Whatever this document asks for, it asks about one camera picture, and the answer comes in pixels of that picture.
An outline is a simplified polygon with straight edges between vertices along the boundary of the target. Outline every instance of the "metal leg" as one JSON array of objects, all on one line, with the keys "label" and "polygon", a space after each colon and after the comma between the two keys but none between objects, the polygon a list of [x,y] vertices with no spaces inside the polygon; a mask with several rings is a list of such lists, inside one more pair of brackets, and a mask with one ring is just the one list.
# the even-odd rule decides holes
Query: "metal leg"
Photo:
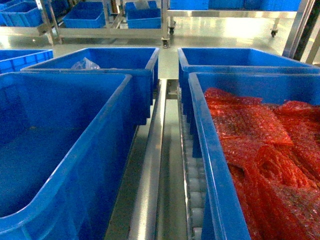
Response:
[{"label": "metal leg", "polygon": [[319,48],[320,48],[320,29],[318,31],[318,34],[315,37],[315,40],[314,40],[314,43],[311,47],[310,53],[305,61],[307,64],[314,63],[314,60],[315,60],[315,57],[317,55]]},{"label": "metal leg", "polygon": [[169,25],[169,33],[173,35],[175,33],[176,22],[174,21],[174,17],[170,16],[170,25]]},{"label": "metal leg", "polygon": [[274,20],[274,25],[271,29],[271,36],[274,38],[276,36],[276,34],[278,33],[278,24],[280,22],[280,18],[276,18]]},{"label": "metal leg", "polygon": [[44,0],[35,0],[36,5],[38,7],[38,9],[41,12],[41,16],[42,16],[42,20],[44,22],[44,24],[46,25],[46,36],[48,38],[48,41],[51,45],[54,45],[54,40],[55,40],[55,36],[54,33],[52,32],[52,27],[51,27],[51,23],[48,17],[48,13],[46,10],[46,6],[45,6],[45,2]]},{"label": "metal leg", "polygon": [[119,13],[124,10],[124,0],[120,0]]},{"label": "metal leg", "polygon": [[169,47],[169,34],[168,34],[168,0],[162,1],[162,43],[163,48],[167,49]]},{"label": "metal leg", "polygon": [[308,25],[308,22],[312,21],[315,23],[317,18],[315,18],[315,13],[318,12],[318,9],[314,9],[315,2],[319,4],[319,1],[317,0],[302,0],[299,6],[299,10],[296,13],[288,40],[285,44],[283,56],[291,59],[300,60],[301,59],[301,51],[304,50],[303,44],[305,45],[307,34],[305,30],[309,31],[310,27]]},{"label": "metal leg", "polygon": [[104,11],[104,18],[105,18],[105,26],[107,29],[110,29],[110,22],[109,22],[109,13],[108,13],[108,2],[110,3],[110,0],[102,0],[102,5],[103,5],[103,11]]},{"label": "metal leg", "polygon": [[55,32],[56,32],[57,38],[59,40],[59,43],[62,44],[62,38],[60,37],[58,22],[57,22],[57,19],[56,19],[56,16],[55,16],[54,9],[52,8],[52,0],[48,1],[48,5],[49,5],[49,10],[50,10],[50,13],[51,13],[51,16],[52,16],[53,27],[55,29]]},{"label": "metal leg", "polygon": [[118,15],[116,16],[116,18],[114,19],[112,25],[111,25],[111,29],[118,29],[121,22],[122,22],[122,18],[124,16],[124,12],[123,10],[121,10]]}]

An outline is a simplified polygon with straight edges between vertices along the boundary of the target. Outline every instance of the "metal shelf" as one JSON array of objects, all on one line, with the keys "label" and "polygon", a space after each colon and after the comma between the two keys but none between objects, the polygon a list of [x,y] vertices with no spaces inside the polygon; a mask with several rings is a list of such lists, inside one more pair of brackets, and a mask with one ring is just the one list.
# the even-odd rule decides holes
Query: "metal shelf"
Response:
[{"label": "metal shelf", "polygon": [[168,17],[294,19],[295,11],[168,10]]},{"label": "metal shelf", "polygon": [[160,39],[161,29],[65,28],[59,27],[60,38]]},{"label": "metal shelf", "polygon": [[2,26],[0,27],[0,35],[41,37],[47,30],[47,25],[44,23],[38,27]]}]

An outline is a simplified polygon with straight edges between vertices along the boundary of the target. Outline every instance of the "metal rail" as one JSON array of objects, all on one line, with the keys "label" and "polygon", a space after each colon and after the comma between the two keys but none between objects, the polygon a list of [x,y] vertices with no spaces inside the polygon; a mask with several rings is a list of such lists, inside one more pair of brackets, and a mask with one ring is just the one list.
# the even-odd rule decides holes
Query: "metal rail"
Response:
[{"label": "metal rail", "polygon": [[294,19],[295,11],[168,10],[169,17]]},{"label": "metal rail", "polygon": [[146,144],[142,174],[130,223],[129,240],[156,237],[158,192],[166,112],[167,80],[159,81]]},{"label": "metal rail", "polygon": [[320,48],[320,29],[319,29],[319,31],[318,31],[315,39],[314,39],[314,43],[313,43],[313,45],[311,47],[310,53],[309,53],[309,55],[308,55],[308,57],[307,57],[307,59],[305,61],[307,64],[311,64],[312,65],[314,63],[314,60],[315,60],[316,55],[317,55],[317,53],[319,51],[319,48]]},{"label": "metal rail", "polygon": [[320,15],[320,0],[316,0],[312,6],[312,10],[310,11],[305,27],[302,31],[300,41],[297,45],[295,54],[293,56],[294,60],[297,60],[297,61],[301,60],[306,50],[311,34],[316,26],[319,15]]},{"label": "metal rail", "polygon": [[59,27],[61,38],[160,39],[161,29],[65,28]]},{"label": "metal rail", "polygon": [[184,141],[184,126],[183,126],[183,110],[181,103],[181,93],[180,87],[177,86],[177,100],[178,100],[178,116],[179,116],[179,129],[180,129],[180,139],[181,139],[181,151],[182,151],[182,165],[183,165],[183,187],[185,196],[185,216],[186,216],[186,236],[187,240],[192,240],[192,228],[191,228],[191,213],[190,213],[190,196],[188,193],[188,177],[187,177],[187,158],[186,149]]}]

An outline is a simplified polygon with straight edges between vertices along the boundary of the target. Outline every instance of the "clear plastic bag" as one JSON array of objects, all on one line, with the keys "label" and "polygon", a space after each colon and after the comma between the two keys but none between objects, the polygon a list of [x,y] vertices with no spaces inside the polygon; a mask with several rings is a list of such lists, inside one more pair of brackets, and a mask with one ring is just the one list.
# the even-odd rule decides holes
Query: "clear plastic bag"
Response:
[{"label": "clear plastic bag", "polygon": [[94,70],[100,69],[100,66],[88,58],[84,58],[81,61],[76,62],[72,67],[72,70]]},{"label": "clear plastic bag", "polygon": [[134,2],[134,6],[137,10],[149,9],[149,3],[147,0],[137,0]]}]

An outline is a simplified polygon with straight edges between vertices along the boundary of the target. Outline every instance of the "crate rim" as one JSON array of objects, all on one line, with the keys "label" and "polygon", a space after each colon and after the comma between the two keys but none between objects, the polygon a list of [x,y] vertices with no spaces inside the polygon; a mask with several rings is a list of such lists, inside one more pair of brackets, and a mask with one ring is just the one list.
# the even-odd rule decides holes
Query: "crate rim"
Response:
[{"label": "crate rim", "polygon": [[[83,9],[77,10],[77,9],[75,9],[74,11],[88,11],[88,12],[89,12],[90,10],[83,10]],[[67,18],[70,13],[72,13],[72,12],[71,12],[71,11],[68,12],[68,14],[65,15],[65,16],[62,18],[62,20],[64,21],[65,18]],[[98,20],[102,15],[105,15],[105,13],[104,13],[103,11],[100,12],[100,14],[99,14],[95,19],[67,18],[66,20],[68,20],[68,21],[96,21],[96,20]]]},{"label": "crate rim", "polygon": [[140,72],[142,75],[148,75],[150,72],[151,72],[151,69],[155,66],[156,62],[155,60],[158,59],[159,57],[159,51],[160,51],[160,48],[159,47],[86,47],[86,48],[82,48],[82,49],[79,49],[77,51],[73,51],[73,52],[70,52],[70,53],[67,53],[65,55],[62,55],[62,56],[59,56],[59,57],[56,57],[56,58],[52,58],[52,59],[49,59],[49,60],[46,60],[46,61],[43,61],[43,62],[40,62],[40,63],[37,63],[37,64],[34,64],[34,65],[31,65],[31,66],[28,66],[28,67],[24,67],[22,68],[21,70],[22,71],[28,71],[28,72],[52,72],[52,71],[57,71],[57,72],[77,72],[77,70],[71,70],[70,68],[34,68],[34,67],[37,67],[37,66],[40,66],[41,64],[44,64],[44,63],[50,63],[50,62],[53,62],[53,61],[56,61],[57,59],[62,59],[62,58],[66,58],[72,54],[75,54],[75,53],[79,53],[79,52],[82,52],[82,51],[86,51],[86,50],[90,50],[90,49],[96,49],[96,50],[99,50],[99,49],[136,49],[136,50],[141,50],[141,49],[152,49],[153,50],[153,53],[150,57],[150,59],[148,60],[145,68],[131,68],[131,69],[128,69],[128,68],[117,68],[117,69],[112,69],[112,68],[100,68],[100,69],[96,69],[96,70],[91,70],[92,72],[97,72],[97,73],[100,73],[100,72],[105,72],[105,71],[108,71],[108,73],[112,73],[112,72],[118,72],[119,71],[128,71],[128,70],[131,70],[131,71],[137,71],[137,72]]},{"label": "crate rim", "polygon": [[[189,74],[189,87],[206,173],[210,212],[212,218],[217,221],[213,225],[215,236],[218,239],[250,240],[245,217],[228,169],[227,161],[196,73]],[[217,166],[212,166],[213,156],[214,159],[219,161],[219,170]],[[219,177],[221,179],[221,175],[224,178],[223,186],[221,184],[220,190],[217,190],[219,187],[218,179]]]},{"label": "crate rim", "polygon": [[[74,75],[78,73],[73,72],[59,72],[53,73],[58,75]],[[82,73],[84,75],[92,75],[92,73]],[[36,73],[28,73],[28,72],[10,72],[2,74],[2,77],[5,76],[14,76],[14,75],[26,75],[32,76],[36,75]],[[70,150],[66,153],[66,155],[61,159],[58,166],[54,169],[52,174],[43,184],[38,193],[34,196],[32,201],[26,205],[24,208],[19,211],[4,217],[0,217],[0,236],[10,232],[14,229],[18,229],[26,223],[32,221],[36,218],[41,212],[48,206],[50,201],[54,198],[55,194],[59,191],[60,187],[63,185],[64,180],[67,178],[69,172],[74,167],[77,161],[77,156],[83,154],[82,146],[87,146],[90,144],[90,140],[94,137],[95,132],[93,129],[97,129],[101,122],[106,122],[107,118],[105,117],[103,121],[101,121],[100,117],[106,116],[109,112],[114,109],[114,103],[118,101],[119,95],[122,90],[127,86],[129,81],[132,79],[132,75],[130,74],[117,74],[111,73],[108,76],[123,76],[122,83],[117,87],[114,93],[110,96],[107,102],[101,107],[100,111],[91,121],[91,123],[86,127],[80,137],[76,140],[76,142],[72,145]]]},{"label": "crate rim", "polygon": [[6,58],[3,60],[0,60],[0,63],[4,62],[4,61],[10,61],[10,60],[14,60],[14,59],[29,57],[29,56],[33,56],[36,54],[43,54],[43,53],[49,53],[49,52],[53,53],[54,52],[52,49],[44,49],[44,50],[42,50],[42,49],[2,49],[2,50],[4,50],[4,51],[38,51],[39,50],[39,52],[34,52],[34,53],[21,55],[21,56],[15,56],[15,57],[11,57],[11,58]]},{"label": "crate rim", "polygon": [[179,57],[179,61],[181,63],[181,67],[183,71],[188,71],[188,70],[192,70],[192,68],[198,68],[198,67],[205,67],[205,68],[213,68],[213,67],[220,67],[220,68],[224,68],[224,67],[231,67],[231,68],[235,68],[235,69],[241,69],[241,68],[253,68],[253,69],[270,69],[270,68],[282,68],[282,69],[309,69],[309,68],[313,68],[313,69],[318,69],[318,67],[316,66],[312,66],[309,65],[307,63],[304,62],[300,62],[291,58],[287,58],[285,57],[286,60],[288,60],[289,62],[293,62],[293,63],[300,63],[302,66],[244,66],[244,65],[201,65],[201,64],[197,64],[197,65],[193,65],[193,64],[189,64],[188,59],[184,53],[184,49],[203,49],[203,50],[248,50],[248,51],[256,51],[256,52],[260,52],[262,54],[267,54],[267,55],[271,55],[274,57],[282,57],[273,53],[269,53],[269,52],[265,52],[256,48],[249,48],[249,47],[179,47],[178,48],[178,57]]},{"label": "crate rim", "polygon": [[[13,7],[15,7],[16,5],[19,5],[19,4],[33,4],[33,3],[36,4],[36,7],[33,8],[33,9],[31,9],[31,10],[29,10],[29,11],[26,11],[26,12],[21,12],[21,11],[17,11],[17,12],[14,12],[14,11],[6,11],[7,9],[13,8]],[[18,2],[18,3],[16,3],[16,4],[14,4],[14,5],[11,5],[11,6],[8,6],[8,7],[4,8],[3,10],[1,10],[1,12],[2,12],[2,13],[5,13],[5,14],[14,14],[14,15],[16,15],[16,14],[28,14],[28,13],[34,11],[35,9],[36,9],[36,10],[38,9],[36,2],[30,1],[30,0],[24,0],[24,1]]]}]

